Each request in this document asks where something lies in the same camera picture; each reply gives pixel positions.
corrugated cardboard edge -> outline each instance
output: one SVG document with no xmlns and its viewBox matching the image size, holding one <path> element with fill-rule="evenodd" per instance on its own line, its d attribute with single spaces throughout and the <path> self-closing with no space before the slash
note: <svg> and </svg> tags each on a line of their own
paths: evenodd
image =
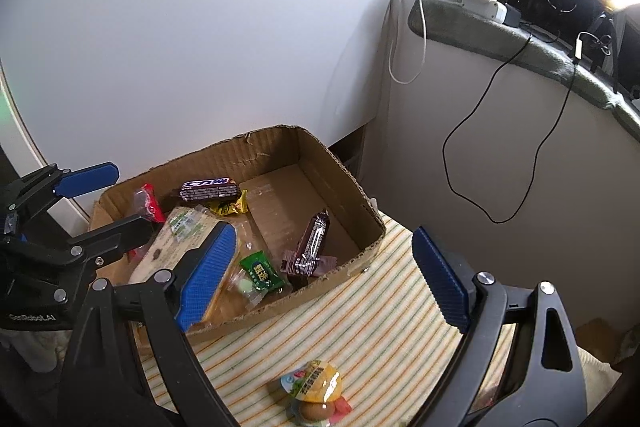
<svg viewBox="0 0 640 427">
<path fill-rule="evenodd" d="M 308 287 L 302 288 L 301 290 L 298 290 L 297 292 L 293 293 L 288 297 L 285 297 L 279 301 L 270 303 L 264 306 L 263 308 L 249 312 L 245 315 L 241 315 L 239 317 L 234 318 L 231 321 L 227 321 L 215 327 L 208 327 L 206 325 L 196 325 L 195 327 L 191 328 L 191 330 L 188 331 L 186 334 L 191 344 L 197 344 L 205 341 L 212 341 L 220 337 L 223 337 L 225 335 L 228 335 L 229 333 L 232 333 L 234 331 L 238 331 L 238 322 L 240 321 L 242 321 L 243 328 L 249 328 L 249 327 L 255 326 L 256 324 L 259 324 L 264 320 L 289 312 L 304 302 L 308 302 L 314 298 L 324 295 L 328 291 L 332 290 L 333 288 L 349 280 L 352 276 L 362 272 L 364 269 L 369 267 L 372 259 L 378 253 L 378 250 L 380 249 L 380 244 L 382 243 L 382 240 L 385 237 L 385 233 L 386 233 L 385 224 L 382 221 L 382 218 L 380 217 L 380 213 L 375 208 L 373 208 L 373 206 L 370 204 L 369 198 L 367 198 L 367 195 L 364 193 L 364 190 L 362 190 L 362 188 L 360 187 L 356 179 L 344 167 L 344 165 L 342 165 L 340 160 L 338 160 L 338 158 L 327 147 L 325 147 L 324 144 L 322 144 L 322 142 L 318 138 L 316 138 L 308 130 L 300 126 L 281 124 L 276 126 L 264 127 L 262 129 L 253 130 L 247 133 L 242 133 L 237 136 L 234 136 L 233 138 L 222 140 L 221 142 L 217 142 L 212 145 L 223 144 L 223 143 L 231 142 L 233 140 L 238 140 L 238 139 L 244 139 L 248 143 L 250 143 L 252 134 L 266 131 L 271 128 L 286 128 L 286 129 L 295 130 L 298 133 L 302 132 L 305 135 L 307 135 L 311 140 L 316 142 L 320 147 L 322 147 L 324 151 L 328 153 L 331 156 L 331 158 L 335 161 L 335 164 L 342 170 L 343 174 L 345 174 L 348 177 L 348 179 L 350 179 L 354 187 L 356 187 L 357 191 L 362 197 L 362 201 L 363 201 L 362 205 L 365 207 L 369 215 L 378 224 L 380 228 L 380 235 L 378 236 L 378 239 L 376 241 L 374 241 L 371 245 L 365 248 L 365 250 L 363 250 L 357 257 L 355 257 L 348 263 L 343 264 L 337 267 L 336 269 L 332 270 L 331 272 L 323 275 L 322 277 L 315 280 Z M 211 146 L 203 147 L 198 151 L 188 153 L 184 156 L 180 156 L 179 158 L 188 158 L 189 156 L 197 154 L 198 152 L 208 149 L 209 147 Z M 179 158 L 174 158 L 173 160 L 169 160 L 165 162 L 162 166 L 167 165 L 167 163 L 171 163 L 172 161 Z M 138 176 L 134 176 L 133 178 L 130 178 L 129 180 L 127 180 L 127 182 L 129 182 L 132 179 L 142 178 L 148 172 L 151 172 L 162 166 L 157 166 L 152 169 L 149 169 L 148 171 L 143 172 Z M 111 203 L 111 201 L 108 198 L 108 190 L 107 190 L 94 205 L 94 214 L 91 220 L 92 229 L 105 224 L 104 222 L 105 218 L 108 219 L 108 222 L 113 220 L 111 218 L 109 207 L 111 207 L 111 211 L 113 213 L 115 214 L 118 213 L 116 206 L 113 203 Z M 101 270 L 100 277 L 108 277 L 108 272 L 106 271 L 106 269 L 113 267 L 113 270 L 111 271 L 115 271 L 116 269 L 115 265 L 117 264 L 118 263 L 114 263 L 110 267 L 105 267 L 105 269 L 102 269 L 105 271 Z M 136 336 L 136 342 L 138 343 L 138 348 L 140 350 L 140 353 L 150 354 L 151 349 L 148 344 L 148 338 L 146 337 L 146 332 L 142 331 L 142 328 L 141 328 L 141 330 L 136 331 L 135 336 Z"/>
</svg>

chocolate bar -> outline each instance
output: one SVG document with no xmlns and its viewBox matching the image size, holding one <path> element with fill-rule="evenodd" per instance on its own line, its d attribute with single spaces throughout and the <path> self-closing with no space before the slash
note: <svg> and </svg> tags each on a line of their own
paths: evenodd
<svg viewBox="0 0 640 427">
<path fill-rule="evenodd" d="M 324 248 L 326 233 L 329 230 L 329 213 L 324 209 L 311 218 L 305 233 L 298 244 L 296 254 L 290 266 L 290 273 L 313 275 L 318 267 L 318 258 Z"/>
<path fill-rule="evenodd" d="M 242 190 L 231 178 L 194 180 L 180 187 L 180 197 L 184 201 L 230 201 L 241 195 Z"/>
</svg>

gray wall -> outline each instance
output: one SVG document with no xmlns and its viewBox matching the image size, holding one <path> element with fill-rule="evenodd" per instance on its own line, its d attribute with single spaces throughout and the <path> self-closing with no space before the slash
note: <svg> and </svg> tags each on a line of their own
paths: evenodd
<svg viewBox="0 0 640 427">
<path fill-rule="evenodd" d="M 401 30 L 394 73 L 420 68 L 422 39 Z M 520 213 L 493 225 L 450 192 L 442 142 L 468 114 L 500 62 L 428 42 L 409 86 L 390 84 L 367 134 L 362 183 L 383 212 L 425 225 L 439 247 L 466 255 L 501 282 L 558 287 L 574 326 L 603 317 L 623 329 L 640 321 L 640 144 L 606 111 L 572 94 L 540 152 Z M 476 115 L 447 147 L 454 187 L 496 219 L 511 215 L 529 183 L 537 145 L 566 88 L 517 66 L 496 78 Z"/>
</svg>

gray fabric cover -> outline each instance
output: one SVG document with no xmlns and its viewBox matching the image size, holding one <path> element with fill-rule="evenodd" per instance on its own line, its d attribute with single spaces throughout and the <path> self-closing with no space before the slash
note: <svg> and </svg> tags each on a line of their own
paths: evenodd
<svg viewBox="0 0 640 427">
<path fill-rule="evenodd" d="M 501 62 L 513 56 L 529 37 L 529 32 L 523 29 L 492 22 L 449 2 L 422 0 L 422 5 L 428 39 Z M 408 25 L 412 32 L 422 36 L 418 0 L 409 13 Z M 535 37 L 512 64 L 556 80 L 567 87 L 574 73 L 574 65 L 564 49 L 546 44 Z M 640 116 L 628 100 L 620 93 L 614 94 L 605 81 L 580 67 L 576 71 L 574 92 L 597 108 L 611 111 L 620 125 L 640 142 Z"/>
</svg>

yellow candy wrapper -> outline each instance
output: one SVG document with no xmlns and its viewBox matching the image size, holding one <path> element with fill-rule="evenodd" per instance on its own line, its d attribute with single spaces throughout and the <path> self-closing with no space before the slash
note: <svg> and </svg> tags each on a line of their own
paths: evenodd
<svg viewBox="0 0 640 427">
<path fill-rule="evenodd" d="M 342 377 L 331 364 L 312 360 L 306 367 L 280 378 L 284 390 L 297 400 L 329 403 L 342 394 Z"/>
<path fill-rule="evenodd" d="M 231 214 L 246 214 L 249 207 L 246 204 L 246 190 L 236 201 L 218 201 L 208 203 L 207 208 L 219 216 L 230 216 Z"/>
</svg>

